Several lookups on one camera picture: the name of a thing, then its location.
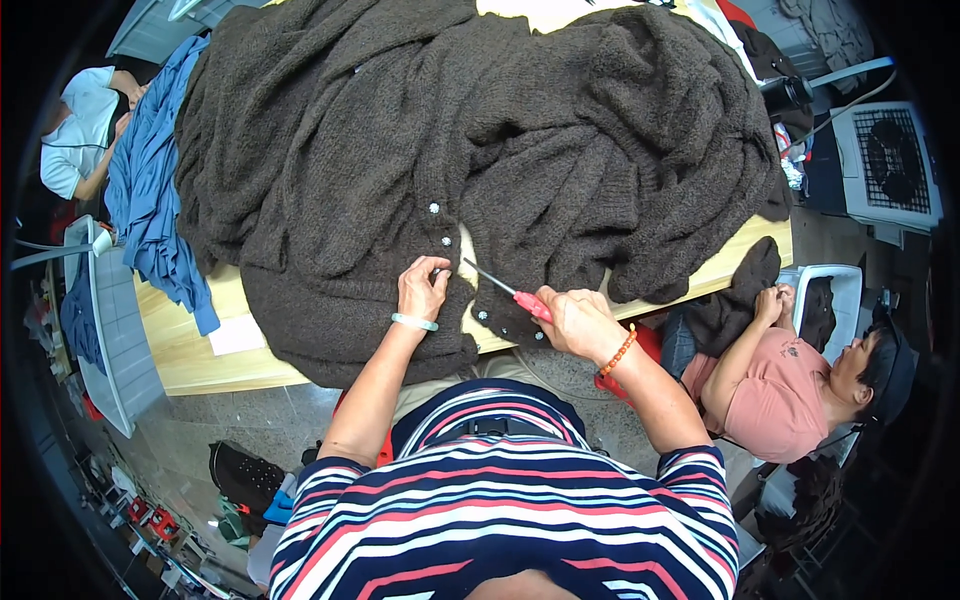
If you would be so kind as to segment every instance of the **pink shirt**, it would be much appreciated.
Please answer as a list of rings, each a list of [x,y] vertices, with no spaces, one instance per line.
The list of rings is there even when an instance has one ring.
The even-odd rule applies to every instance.
[[[717,359],[698,353],[682,382],[700,400]],[[798,461],[828,434],[816,373],[829,376],[827,360],[810,344],[786,329],[764,332],[736,392],[727,422],[704,414],[704,425],[770,463]]]

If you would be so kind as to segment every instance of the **shirt sleeve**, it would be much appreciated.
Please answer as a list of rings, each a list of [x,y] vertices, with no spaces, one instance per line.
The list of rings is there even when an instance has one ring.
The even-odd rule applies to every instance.
[[[73,200],[80,179],[80,171],[70,164],[66,156],[59,152],[50,152],[46,148],[42,150],[40,180],[50,191],[65,200]]]
[[[370,471],[356,461],[328,456],[311,463],[298,477],[293,513],[274,552],[270,570],[270,597],[279,598],[296,579],[314,551],[314,543],[324,535],[330,511],[341,494],[360,475]]]
[[[816,447],[793,407],[802,403],[795,392],[769,379],[740,382],[727,412],[726,433],[758,459],[786,465]]]
[[[113,71],[114,67],[112,66],[95,66],[84,69],[73,76],[70,83],[66,85],[64,93],[75,93],[85,87],[109,87],[110,80],[113,79]]]
[[[671,493],[656,498],[700,543],[700,559],[711,565],[712,579],[723,597],[731,598],[739,548],[720,449],[697,445],[665,454],[660,457],[657,480]]]

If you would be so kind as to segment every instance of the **screwdriver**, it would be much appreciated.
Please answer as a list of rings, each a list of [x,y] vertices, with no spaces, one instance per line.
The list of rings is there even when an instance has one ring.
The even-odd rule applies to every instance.
[[[496,277],[492,276],[491,274],[487,273],[480,267],[473,264],[473,262],[470,261],[469,258],[464,258],[464,262],[469,264],[469,266],[473,267],[474,271],[476,271],[480,275],[486,277],[493,283],[507,290],[507,292],[514,297],[514,302],[520,305],[520,308],[527,311],[534,317],[537,317],[538,319],[543,319],[544,321],[550,324],[553,324],[553,315],[550,314],[550,309],[547,308],[546,304],[541,302],[539,298],[537,298],[530,292],[518,292],[514,288],[504,283],[503,281],[497,279]]]

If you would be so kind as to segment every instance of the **concrete floor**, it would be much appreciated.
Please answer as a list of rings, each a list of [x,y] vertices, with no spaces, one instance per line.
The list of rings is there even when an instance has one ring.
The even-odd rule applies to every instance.
[[[802,208],[794,212],[793,241],[795,262],[800,265],[855,265],[865,254],[883,256],[886,252],[856,222]],[[592,444],[643,473],[655,474],[658,455],[636,414],[625,403],[592,389],[591,366],[558,362],[543,353],[527,358],[544,376],[560,381],[566,390],[579,396],[570,401],[584,420]],[[132,439],[109,427],[108,430],[132,471],[130,475],[144,491],[191,523],[216,552],[218,562],[242,574],[246,553],[226,544],[207,524],[218,515],[218,491],[211,483],[207,466],[208,445],[230,440],[292,470],[300,464],[302,451],[324,437],[339,394],[339,390],[306,384],[172,397],[159,402],[137,421]],[[751,457],[731,444],[722,449],[728,461],[728,488],[733,492],[750,472]]]

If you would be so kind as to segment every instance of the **ear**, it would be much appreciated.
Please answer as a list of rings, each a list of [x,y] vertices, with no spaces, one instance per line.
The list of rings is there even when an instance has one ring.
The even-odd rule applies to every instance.
[[[874,388],[866,385],[861,385],[860,389],[857,390],[856,395],[853,397],[853,401],[856,402],[861,408],[870,404],[870,401],[874,399]]]

